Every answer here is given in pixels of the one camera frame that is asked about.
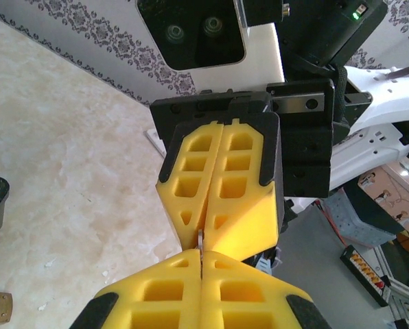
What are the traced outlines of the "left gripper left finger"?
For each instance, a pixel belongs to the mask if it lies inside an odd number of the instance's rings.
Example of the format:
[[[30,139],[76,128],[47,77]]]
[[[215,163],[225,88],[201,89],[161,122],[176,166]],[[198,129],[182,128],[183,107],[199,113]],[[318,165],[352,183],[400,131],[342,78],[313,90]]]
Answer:
[[[181,252],[101,289],[70,329],[199,329],[200,272],[200,252]]]

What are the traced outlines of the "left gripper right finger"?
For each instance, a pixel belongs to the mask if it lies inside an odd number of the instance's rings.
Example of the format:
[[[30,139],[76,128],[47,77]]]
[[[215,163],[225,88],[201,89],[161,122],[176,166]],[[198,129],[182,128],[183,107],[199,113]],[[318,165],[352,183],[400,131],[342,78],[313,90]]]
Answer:
[[[302,289],[217,252],[202,262],[202,329],[332,329]]]

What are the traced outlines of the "white card package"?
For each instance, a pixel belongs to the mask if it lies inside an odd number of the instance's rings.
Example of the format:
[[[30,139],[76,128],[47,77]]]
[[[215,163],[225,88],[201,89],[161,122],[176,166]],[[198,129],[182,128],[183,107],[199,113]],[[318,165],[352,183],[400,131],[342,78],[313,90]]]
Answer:
[[[147,137],[147,139],[151,142],[151,144],[154,146],[154,148],[159,152],[162,158],[165,158],[166,149],[163,144],[163,141],[159,138],[156,129],[146,130],[144,134]]]

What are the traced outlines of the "pink illustrated box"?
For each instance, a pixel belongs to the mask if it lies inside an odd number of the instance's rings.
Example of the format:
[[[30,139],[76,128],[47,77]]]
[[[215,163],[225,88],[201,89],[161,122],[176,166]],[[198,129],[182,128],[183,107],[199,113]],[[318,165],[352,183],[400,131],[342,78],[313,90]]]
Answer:
[[[363,173],[358,186],[409,236],[409,160],[390,162]]]

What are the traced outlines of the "black connector strip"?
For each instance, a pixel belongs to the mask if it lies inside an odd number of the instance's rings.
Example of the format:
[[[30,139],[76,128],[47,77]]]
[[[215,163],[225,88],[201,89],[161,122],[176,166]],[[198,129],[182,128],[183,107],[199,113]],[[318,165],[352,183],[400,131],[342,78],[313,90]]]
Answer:
[[[379,276],[354,246],[345,247],[340,260],[381,307],[388,306],[391,291],[387,279]]]

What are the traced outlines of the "grey perforated metal bracket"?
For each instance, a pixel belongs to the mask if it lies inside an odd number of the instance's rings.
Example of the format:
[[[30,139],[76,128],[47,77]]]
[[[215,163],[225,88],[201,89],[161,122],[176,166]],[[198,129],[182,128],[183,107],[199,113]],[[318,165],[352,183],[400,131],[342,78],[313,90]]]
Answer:
[[[395,234],[363,222],[343,190],[322,199],[322,205],[331,216],[339,233],[346,239],[374,248],[396,238]]]

